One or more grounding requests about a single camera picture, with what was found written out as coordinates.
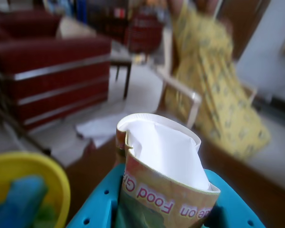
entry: metal strip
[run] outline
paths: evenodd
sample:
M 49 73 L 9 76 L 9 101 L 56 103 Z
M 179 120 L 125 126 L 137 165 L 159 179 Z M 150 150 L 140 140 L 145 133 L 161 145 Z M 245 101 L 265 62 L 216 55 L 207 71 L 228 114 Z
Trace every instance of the metal strip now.
M 89 99 L 86 99 L 86 100 L 83 100 L 83 101 L 79 101 L 79 102 L 76 102 L 76 103 L 73 103 L 73 104 L 70 104 L 70 105 L 58 108 L 58 109 L 54 109 L 54 110 L 46 112 L 46 113 L 43 113 L 41 115 L 34 116 L 32 118 L 29 118 L 29 119 L 25 120 L 24 121 L 24 125 L 33 124 L 33 123 L 35 123 L 37 121 L 49 118 L 49 117 L 54 116 L 56 114 L 68 111 L 70 109 L 76 108 L 76 107 L 81 106 L 81 105 L 85 105 L 85 104 L 87 104 L 89 102 L 92 102 L 92 101 L 96 101 L 96 100 L 98 100 L 100 98 L 105 98 L 107 95 L 108 95 L 108 92 L 105 92 L 105 93 L 99 94 L 98 96 L 95 96 L 93 98 L 89 98 Z
M 102 83 L 102 82 L 108 81 L 108 79 L 109 79 L 109 75 L 101 76 L 101 78 L 97 78 L 96 80 L 94 79 L 94 80 L 90 80 L 90 81 L 83 82 L 80 84 L 75 84 L 75 85 L 71 85 L 68 87 L 63 87 L 60 89 L 51 90 L 51 91 L 48 91 L 45 93 L 29 96 L 29 97 L 18 100 L 17 104 L 18 105 L 26 105 L 26 104 L 29 104 L 29 103 L 32 103 L 32 102 L 35 102 L 35 101 L 38 101 L 41 99 L 45 99 L 45 98 L 49 98 L 52 96 L 64 94 L 67 92 L 71 92 L 73 90 L 77 90 L 77 89 L 84 88 L 87 86 L 92 86 L 92 85 L 97 84 L 97 83 Z
M 6 78 L 6 79 L 13 80 L 13 81 L 20 81 L 20 80 L 29 79 L 32 77 L 48 75 L 48 74 L 57 73 L 60 71 L 65 71 L 65 70 L 85 67 L 85 66 L 89 66 L 89 65 L 93 65 L 97 63 L 102 63 L 102 62 L 106 62 L 109 60 L 110 60 L 110 54 L 106 54 L 102 56 L 81 59 L 79 61 L 68 62 L 68 63 L 58 64 L 54 66 L 49 66 L 49 67 L 47 66 L 47 67 L 43 67 L 39 69 L 29 70 L 26 72 L 15 74 L 12 78 Z
M 216 6 L 214 14 L 213 14 L 213 18 L 218 17 L 218 14 L 219 14 L 219 11 L 220 11 L 222 5 L 223 5 L 223 0 L 218 0 L 217 6 Z

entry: yellow plastic container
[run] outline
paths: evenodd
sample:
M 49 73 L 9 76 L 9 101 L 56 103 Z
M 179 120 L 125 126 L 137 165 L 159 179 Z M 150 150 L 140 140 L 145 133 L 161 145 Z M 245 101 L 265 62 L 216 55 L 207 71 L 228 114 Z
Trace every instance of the yellow plastic container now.
M 44 178 L 48 192 L 43 203 L 55 208 L 58 215 L 55 228 L 64 228 L 70 207 L 69 182 L 63 169 L 44 155 L 27 152 L 0 155 L 0 203 L 5 200 L 14 179 L 31 174 Z

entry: red leather sofa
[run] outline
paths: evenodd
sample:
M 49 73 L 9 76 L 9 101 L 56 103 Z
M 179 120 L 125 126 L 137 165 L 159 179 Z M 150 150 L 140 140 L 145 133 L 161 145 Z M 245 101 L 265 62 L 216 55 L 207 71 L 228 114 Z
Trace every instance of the red leather sofa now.
M 110 39 L 57 39 L 60 19 L 0 13 L 0 105 L 26 130 L 108 97 Z

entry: wooden table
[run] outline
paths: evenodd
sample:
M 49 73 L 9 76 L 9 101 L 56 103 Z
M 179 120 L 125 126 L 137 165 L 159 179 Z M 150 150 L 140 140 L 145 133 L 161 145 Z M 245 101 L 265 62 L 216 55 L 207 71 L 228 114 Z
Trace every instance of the wooden table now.
M 125 79 L 125 86 L 124 86 L 124 92 L 123 92 L 123 98 L 124 100 L 128 96 L 128 88 L 129 88 L 129 81 L 130 81 L 130 75 L 131 75 L 131 67 L 132 67 L 132 60 L 117 60 L 117 59 L 111 59 L 111 66 L 117 67 L 117 72 L 116 72 L 116 81 L 118 79 L 118 74 L 119 74 L 119 68 L 120 67 L 126 67 L 127 68 L 127 75 Z
M 266 227 L 285 227 L 285 191 L 206 140 L 202 139 L 202 142 L 199 155 L 203 167 L 221 176 L 259 216 Z M 66 169 L 71 186 L 68 222 L 112 169 L 114 162 L 115 139 L 112 139 Z

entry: white paper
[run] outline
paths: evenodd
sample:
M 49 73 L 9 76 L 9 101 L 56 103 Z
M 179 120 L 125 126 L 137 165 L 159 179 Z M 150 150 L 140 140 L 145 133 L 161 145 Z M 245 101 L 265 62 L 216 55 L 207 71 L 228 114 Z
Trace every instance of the white paper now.
M 108 141 L 110 141 L 112 138 L 113 138 L 113 135 L 93 138 L 95 148 L 98 149 L 98 148 L 102 147 Z
M 110 139 L 116 133 L 117 123 L 127 115 L 127 113 L 120 113 L 96 118 L 76 125 L 76 131 L 84 138 L 93 138 L 98 141 L 102 141 L 103 138 Z
M 150 168 L 200 190 L 210 184 L 200 163 L 195 141 L 186 134 L 151 121 L 123 126 L 128 132 L 130 152 Z

